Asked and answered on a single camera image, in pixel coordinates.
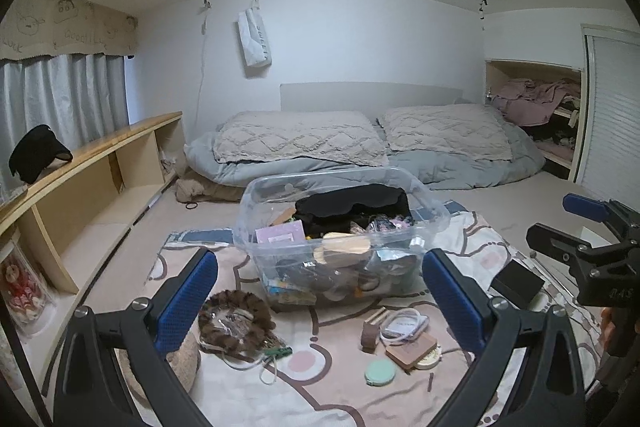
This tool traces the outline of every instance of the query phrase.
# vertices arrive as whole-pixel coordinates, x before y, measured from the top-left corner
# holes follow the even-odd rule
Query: purple cloth
[[[493,106],[499,109],[504,119],[520,127],[543,125],[567,94],[579,88],[568,82],[538,83],[528,78],[517,78],[507,82],[494,98]]]

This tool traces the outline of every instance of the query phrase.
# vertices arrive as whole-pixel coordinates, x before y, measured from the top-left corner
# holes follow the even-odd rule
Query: pillow
[[[379,119],[392,151],[457,153],[474,160],[511,160],[511,147],[492,107],[475,103],[399,107]]]
[[[241,112],[224,124],[213,144],[213,154],[219,163],[306,156],[356,165],[388,165],[385,143],[357,111]]]

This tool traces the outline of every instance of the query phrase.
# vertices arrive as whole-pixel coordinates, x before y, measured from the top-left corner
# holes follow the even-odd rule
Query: metal screw
[[[81,319],[82,317],[86,317],[89,314],[89,308],[87,306],[78,306],[74,311],[74,317]]]
[[[502,297],[494,297],[491,299],[491,306],[496,310],[505,310],[509,307],[509,303],[507,299],[503,299]]]
[[[556,317],[566,317],[566,310],[560,306],[553,307],[553,314]]]
[[[146,309],[147,306],[149,306],[149,299],[146,297],[137,297],[131,301],[131,307],[137,312]]]

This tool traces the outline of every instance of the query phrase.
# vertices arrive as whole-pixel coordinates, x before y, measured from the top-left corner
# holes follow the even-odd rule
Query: clear plastic packaging
[[[371,227],[364,233],[352,229],[358,233],[295,243],[256,241],[255,230],[290,216],[298,200],[367,184],[402,188],[414,223],[398,222],[393,230]],[[420,283],[423,254],[448,224],[444,205],[404,169],[337,169],[254,180],[242,196],[234,242],[253,259],[271,305],[327,305],[411,293]]]
[[[18,245],[20,233],[0,251],[0,294],[18,330],[30,337],[50,321],[54,298],[44,279],[31,266]]]

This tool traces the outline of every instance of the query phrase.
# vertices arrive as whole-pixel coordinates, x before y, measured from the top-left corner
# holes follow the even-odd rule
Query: black cap
[[[32,184],[56,158],[70,162],[74,156],[58,141],[48,125],[41,124],[25,134],[15,146],[9,158],[9,168],[12,176],[18,172],[23,182]]]

